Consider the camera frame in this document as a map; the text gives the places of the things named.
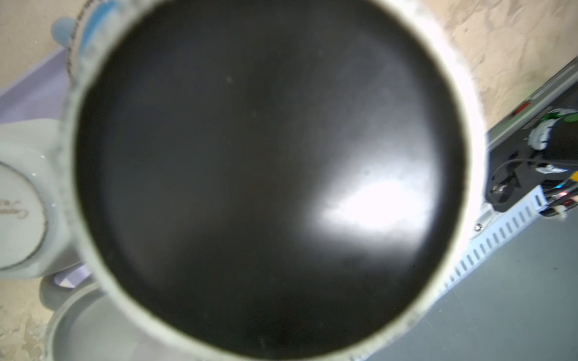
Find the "black mug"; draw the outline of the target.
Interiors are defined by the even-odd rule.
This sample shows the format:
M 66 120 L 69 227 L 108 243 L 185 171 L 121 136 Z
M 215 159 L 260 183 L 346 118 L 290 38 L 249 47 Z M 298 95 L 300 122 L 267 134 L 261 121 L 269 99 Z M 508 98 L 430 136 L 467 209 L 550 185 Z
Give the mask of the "black mug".
M 483 202 L 464 59 L 416 1 L 118 1 L 63 210 L 126 316 L 202 360 L 348 360 L 436 302 Z

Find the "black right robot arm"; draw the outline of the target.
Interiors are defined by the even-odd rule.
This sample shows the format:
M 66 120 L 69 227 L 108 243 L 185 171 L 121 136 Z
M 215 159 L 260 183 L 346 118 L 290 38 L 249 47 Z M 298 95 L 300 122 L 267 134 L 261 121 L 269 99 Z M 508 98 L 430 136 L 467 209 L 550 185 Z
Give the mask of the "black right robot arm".
M 561 174 L 577 169 L 577 110 L 555 108 L 528 137 L 528 146 L 542 159 L 536 171 Z

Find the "teal dotted floral mug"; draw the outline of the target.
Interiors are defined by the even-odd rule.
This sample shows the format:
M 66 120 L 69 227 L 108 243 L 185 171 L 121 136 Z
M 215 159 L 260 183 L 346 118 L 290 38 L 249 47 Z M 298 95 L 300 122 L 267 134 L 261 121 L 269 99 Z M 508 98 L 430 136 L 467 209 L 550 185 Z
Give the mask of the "teal dotted floral mug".
M 91 39 L 104 24 L 118 1 L 85 1 L 75 18 L 60 17 L 51 26 L 54 41 L 67 50 L 66 71 L 70 82 L 75 83 L 78 69 Z

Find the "grey mug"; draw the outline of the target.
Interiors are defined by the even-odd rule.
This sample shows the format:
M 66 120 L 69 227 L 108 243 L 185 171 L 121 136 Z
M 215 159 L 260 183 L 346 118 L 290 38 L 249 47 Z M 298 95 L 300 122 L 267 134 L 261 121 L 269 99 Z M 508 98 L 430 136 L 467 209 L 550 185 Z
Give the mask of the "grey mug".
M 153 360 L 155 349 L 92 278 L 77 287 L 42 279 L 42 304 L 54 311 L 45 334 L 46 360 Z

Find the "white pink mug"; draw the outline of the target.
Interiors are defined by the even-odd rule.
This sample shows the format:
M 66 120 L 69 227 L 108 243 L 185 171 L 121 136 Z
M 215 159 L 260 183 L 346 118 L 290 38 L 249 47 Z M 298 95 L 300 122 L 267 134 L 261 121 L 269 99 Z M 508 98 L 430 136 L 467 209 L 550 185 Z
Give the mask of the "white pink mug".
M 59 130 L 47 118 L 1 126 L 2 278 L 41 278 L 79 261 L 58 191 Z

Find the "lavender tray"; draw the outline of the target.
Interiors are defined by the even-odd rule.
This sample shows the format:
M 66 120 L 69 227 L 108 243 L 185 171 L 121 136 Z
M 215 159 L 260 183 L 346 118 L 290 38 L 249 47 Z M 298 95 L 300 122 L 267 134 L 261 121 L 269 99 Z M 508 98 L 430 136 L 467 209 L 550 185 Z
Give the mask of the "lavender tray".
M 60 122 L 62 105 L 68 87 L 66 54 L 64 51 L 59 51 L 29 71 L 10 87 L 1 91 L 1 126 L 4 123 L 45 118 Z M 57 146 L 54 150 L 54 161 L 58 191 L 60 193 L 56 150 Z M 74 287 L 79 283 L 81 275 L 86 275 L 88 272 L 87 266 L 82 263 L 79 257 L 79 261 L 75 265 L 50 275 L 55 276 L 58 284 Z

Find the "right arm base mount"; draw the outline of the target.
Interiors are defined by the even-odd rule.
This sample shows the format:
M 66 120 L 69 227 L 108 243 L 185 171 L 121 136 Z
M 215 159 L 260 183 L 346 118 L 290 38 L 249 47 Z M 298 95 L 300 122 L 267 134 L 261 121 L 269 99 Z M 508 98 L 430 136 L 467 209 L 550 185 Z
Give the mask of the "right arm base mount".
M 532 190 L 545 201 L 539 204 L 545 217 L 577 206 L 577 169 L 561 174 L 536 171 L 542 159 L 528 146 L 532 129 L 555 108 L 577 110 L 577 84 L 542 86 L 490 132 L 490 171 L 486 201 L 497 212 L 510 210 Z

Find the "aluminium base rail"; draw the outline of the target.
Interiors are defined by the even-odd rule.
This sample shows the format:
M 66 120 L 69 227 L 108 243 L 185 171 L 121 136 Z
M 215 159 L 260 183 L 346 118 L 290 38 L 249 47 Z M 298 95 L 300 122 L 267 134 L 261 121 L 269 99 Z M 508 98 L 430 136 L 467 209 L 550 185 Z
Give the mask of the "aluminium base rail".
M 544 85 L 573 83 L 576 61 Z M 577 206 L 548 218 L 545 199 L 534 189 L 504 213 L 486 202 L 438 301 L 374 359 L 575 360 Z

